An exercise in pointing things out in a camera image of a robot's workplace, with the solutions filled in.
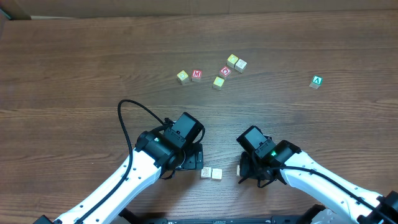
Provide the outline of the wooden letter B block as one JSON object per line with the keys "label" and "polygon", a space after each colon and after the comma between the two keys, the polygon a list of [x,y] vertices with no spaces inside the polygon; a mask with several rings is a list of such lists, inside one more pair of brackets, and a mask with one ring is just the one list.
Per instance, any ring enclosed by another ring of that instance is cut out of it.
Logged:
{"label": "wooden letter B block", "polygon": [[237,168],[236,168],[236,176],[240,176],[240,165],[237,165]]}

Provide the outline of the wooden letter E block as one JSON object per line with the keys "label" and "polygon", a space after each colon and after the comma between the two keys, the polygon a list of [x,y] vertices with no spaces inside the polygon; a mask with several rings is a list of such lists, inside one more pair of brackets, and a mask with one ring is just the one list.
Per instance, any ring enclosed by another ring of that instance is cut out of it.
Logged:
{"label": "wooden letter E block", "polygon": [[204,167],[201,170],[201,178],[202,179],[210,179],[212,175],[212,168],[211,167]]}

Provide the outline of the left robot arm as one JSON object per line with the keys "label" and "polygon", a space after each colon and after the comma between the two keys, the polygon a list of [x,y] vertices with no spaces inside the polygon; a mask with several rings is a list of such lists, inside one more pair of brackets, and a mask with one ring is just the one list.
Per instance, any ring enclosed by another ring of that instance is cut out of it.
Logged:
{"label": "left robot arm", "polygon": [[128,204],[167,171],[203,168],[203,147],[196,139],[204,126],[184,112],[169,126],[144,131],[132,154],[92,194],[55,223],[112,223]]}

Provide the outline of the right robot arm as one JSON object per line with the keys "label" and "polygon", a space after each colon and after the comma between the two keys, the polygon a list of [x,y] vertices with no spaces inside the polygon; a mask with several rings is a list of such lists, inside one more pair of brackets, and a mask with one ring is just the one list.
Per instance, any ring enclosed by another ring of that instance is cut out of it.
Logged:
{"label": "right robot arm", "polygon": [[319,203],[296,223],[397,223],[397,192],[383,196],[348,182],[315,162],[295,144],[276,144],[257,126],[249,127],[237,142],[244,149],[238,174],[254,179],[261,189],[280,181],[299,189]]}

